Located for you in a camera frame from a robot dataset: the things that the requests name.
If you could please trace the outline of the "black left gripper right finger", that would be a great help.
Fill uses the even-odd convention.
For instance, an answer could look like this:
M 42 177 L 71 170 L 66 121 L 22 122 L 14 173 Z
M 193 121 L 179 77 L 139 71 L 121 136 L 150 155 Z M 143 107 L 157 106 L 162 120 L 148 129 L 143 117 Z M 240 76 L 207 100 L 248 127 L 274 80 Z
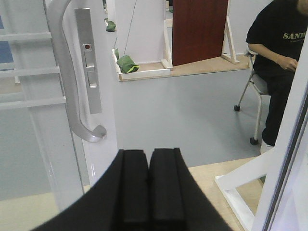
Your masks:
M 230 231 L 202 192 L 179 148 L 156 148 L 149 175 L 152 231 Z

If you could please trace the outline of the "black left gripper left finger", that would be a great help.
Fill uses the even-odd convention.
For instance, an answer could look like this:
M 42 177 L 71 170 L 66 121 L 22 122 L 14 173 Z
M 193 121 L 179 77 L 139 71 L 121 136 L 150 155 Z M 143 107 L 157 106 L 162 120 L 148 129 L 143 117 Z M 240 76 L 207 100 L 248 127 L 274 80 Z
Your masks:
M 142 150 L 119 150 L 90 190 L 37 231 L 147 231 L 148 164 Z

